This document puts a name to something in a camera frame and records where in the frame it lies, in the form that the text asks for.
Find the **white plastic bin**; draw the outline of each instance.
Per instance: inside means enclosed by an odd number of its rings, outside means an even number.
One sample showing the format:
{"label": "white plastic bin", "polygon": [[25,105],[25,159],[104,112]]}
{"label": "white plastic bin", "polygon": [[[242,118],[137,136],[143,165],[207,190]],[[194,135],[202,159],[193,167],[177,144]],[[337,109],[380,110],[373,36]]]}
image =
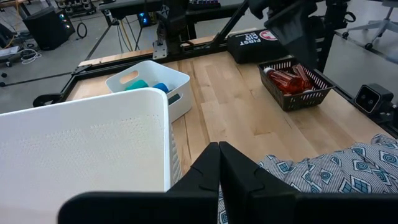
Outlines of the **white plastic bin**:
{"label": "white plastic bin", "polygon": [[[121,83],[121,79],[134,72],[138,76],[126,83]],[[190,77],[182,72],[173,70],[166,66],[160,65],[153,61],[145,61],[138,63],[114,76],[106,81],[106,85],[113,92],[124,91],[137,80],[144,80],[149,86],[158,83],[164,83],[170,91],[167,98],[170,99],[175,95],[179,95],[180,99],[169,105],[169,115],[171,122],[175,121],[192,107]]]}
{"label": "white plastic bin", "polygon": [[0,223],[55,224],[83,192],[167,191],[181,177],[167,107],[145,88],[0,114]]}

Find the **blue and white patterned cloth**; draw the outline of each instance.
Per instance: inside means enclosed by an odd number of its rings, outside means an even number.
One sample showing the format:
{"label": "blue and white patterned cloth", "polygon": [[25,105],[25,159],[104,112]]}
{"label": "blue and white patterned cloth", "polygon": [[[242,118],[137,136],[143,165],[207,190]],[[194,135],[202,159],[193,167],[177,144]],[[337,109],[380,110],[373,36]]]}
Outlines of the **blue and white patterned cloth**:
{"label": "blue and white patterned cloth", "polygon": [[[268,155],[259,165],[301,192],[398,193],[398,142],[381,134],[333,154],[301,162]],[[228,223],[221,189],[218,223]]]}

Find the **black first aid case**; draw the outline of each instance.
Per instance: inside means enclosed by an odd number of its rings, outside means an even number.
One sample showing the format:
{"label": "black first aid case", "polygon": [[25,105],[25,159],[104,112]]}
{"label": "black first aid case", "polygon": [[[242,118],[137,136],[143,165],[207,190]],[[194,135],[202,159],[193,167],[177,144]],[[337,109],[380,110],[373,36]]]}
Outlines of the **black first aid case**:
{"label": "black first aid case", "polygon": [[258,63],[285,57],[289,53],[269,30],[231,34],[227,39],[228,52],[236,63]]}

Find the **office chair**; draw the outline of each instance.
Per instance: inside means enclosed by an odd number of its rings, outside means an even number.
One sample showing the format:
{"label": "office chair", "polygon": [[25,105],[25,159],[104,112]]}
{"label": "office chair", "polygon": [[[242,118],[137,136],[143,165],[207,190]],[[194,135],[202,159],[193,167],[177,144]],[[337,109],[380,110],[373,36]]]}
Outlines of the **office chair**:
{"label": "office chair", "polygon": [[349,28],[347,32],[343,33],[343,38],[348,37],[348,32],[351,30],[368,30],[368,29],[378,29],[376,35],[373,37],[372,42],[365,45],[366,50],[370,50],[373,47],[373,42],[376,38],[381,37],[386,30],[391,30],[398,33],[398,22],[390,21],[391,12],[395,7],[398,7],[398,0],[384,0],[382,6],[390,7],[387,17],[382,21],[369,21],[368,25],[363,25],[359,27]]}

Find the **red logo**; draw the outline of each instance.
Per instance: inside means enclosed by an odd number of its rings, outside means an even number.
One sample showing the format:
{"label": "red logo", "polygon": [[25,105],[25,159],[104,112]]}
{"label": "red logo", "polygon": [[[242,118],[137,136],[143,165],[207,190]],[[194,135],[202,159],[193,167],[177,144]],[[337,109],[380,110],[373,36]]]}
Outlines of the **red logo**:
{"label": "red logo", "polygon": [[260,37],[263,38],[264,40],[277,40],[276,37],[269,31],[269,30],[264,30],[260,33]]}

